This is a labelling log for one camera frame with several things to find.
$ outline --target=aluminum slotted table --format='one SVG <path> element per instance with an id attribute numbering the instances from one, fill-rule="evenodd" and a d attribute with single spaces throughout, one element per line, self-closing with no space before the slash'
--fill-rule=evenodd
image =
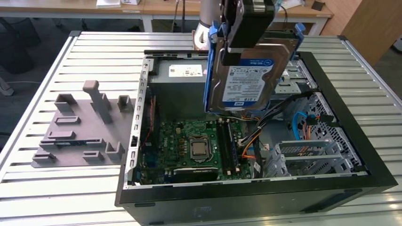
<path id="1" fill-rule="evenodd" d="M 99 80 L 108 98 L 136 97 L 143 50 L 192 49 L 187 33 L 75 32 L 44 78 L 0 154 L 1 225 L 137 225 L 115 207 L 119 165 L 40 168 L 30 166 L 47 131 L 59 93 L 88 99 L 85 80 Z M 402 184 L 402 102 L 346 40 L 310 36 L 311 51 L 362 129 Z M 208 222 L 208 225 L 399 225 L 402 185 L 367 195 L 327 213 Z"/>

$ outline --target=sticker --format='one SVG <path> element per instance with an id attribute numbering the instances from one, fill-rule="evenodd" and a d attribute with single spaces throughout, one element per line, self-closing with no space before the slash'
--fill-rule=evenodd
<path id="1" fill-rule="evenodd" d="M 140 13 L 139 10 L 123 10 L 123 13 Z"/>
<path id="2" fill-rule="evenodd" d="M 201 77 L 201 65 L 171 65 L 169 77 Z"/>
<path id="3" fill-rule="evenodd" d="M 71 145 L 68 142 L 55 143 L 56 145 Z"/>
<path id="4" fill-rule="evenodd" d="M 260 170 L 262 170 L 262 167 L 260 167 L 260 165 L 259 165 L 256 162 L 254 162 L 254 169 L 255 169 L 258 172 L 260 172 Z"/>
<path id="5" fill-rule="evenodd" d="M 224 85 L 223 102 L 235 102 L 232 106 L 244 106 L 255 102 L 263 92 L 263 75 L 274 67 L 270 59 L 240 59 L 240 66 L 229 66 Z"/>

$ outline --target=floor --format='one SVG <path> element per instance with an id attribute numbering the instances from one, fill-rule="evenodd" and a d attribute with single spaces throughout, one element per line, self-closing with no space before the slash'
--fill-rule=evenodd
<path id="1" fill-rule="evenodd" d="M 32 19 L 41 43 L 36 47 L 28 48 L 29 55 L 34 61 L 34 68 L 26 73 L 12 75 L 0 67 L 0 77 L 6 81 L 36 81 L 40 82 L 47 75 L 53 60 L 63 47 L 71 30 L 81 30 L 81 22 L 79 19 L 63 19 L 61 27 L 56 27 L 52 19 Z M 125 32 L 141 29 L 139 20 L 123 19 L 87 19 L 89 31 L 111 31 Z M 195 29 L 197 21 L 185 22 L 185 32 Z M 171 22 L 153 22 L 153 30 L 157 32 L 168 32 L 171 30 Z M 374 69 L 387 82 L 391 89 L 402 98 L 402 54 L 392 50 L 383 55 Z M 25 111 L 29 101 L 34 95 L 38 84 L 36 83 L 10 83 L 14 94 L 10 97 L 0 95 L 0 132 L 10 133 Z M 0 135 L 0 150 L 5 145 L 8 137 Z"/>

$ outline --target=green circuit board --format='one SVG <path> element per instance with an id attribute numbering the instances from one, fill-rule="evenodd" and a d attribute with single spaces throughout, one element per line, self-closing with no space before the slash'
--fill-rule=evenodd
<path id="1" fill-rule="evenodd" d="M 175 167 L 216 167 L 219 169 L 219 180 L 233 180 L 250 178 L 248 163 L 239 165 L 239 172 L 227 175 L 221 171 L 221 156 L 219 150 L 215 121 L 176 121 L 161 122 L 159 134 L 157 168 Z M 231 121 L 233 139 L 243 137 L 239 121 Z M 191 158 L 191 142 L 204 139 L 209 145 L 209 156 L 203 162 Z"/>

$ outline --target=wire bundle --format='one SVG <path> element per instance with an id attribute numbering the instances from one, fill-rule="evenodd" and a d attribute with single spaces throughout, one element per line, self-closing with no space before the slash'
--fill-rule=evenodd
<path id="1" fill-rule="evenodd" d="M 314 94 L 314 92 L 316 92 L 315 89 L 310 90 L 307 92 L 303 92 L 300 94 L 291 95 L 284 100 L 282 100 L 272 108 L 270 108 L 266 111 L 264 115 L 256 122 L 256 129 L 248 136 L 246 136 L 240 140 L 240 144 L 242 145 L 246 144 L 246 148 L 243 149 L 243 152 L 242 152 L 242 158 L 255 158 L 255 156 L 247 155 L 247 149 L 248 149 L 250 145 L 252 144 L 252 142 L 256 140 L 258 136 L 260 135 L 263 127 L 266 126 L 267 122 L 286 109 L 286 107 L 294 100 L 311 96 Z"/>

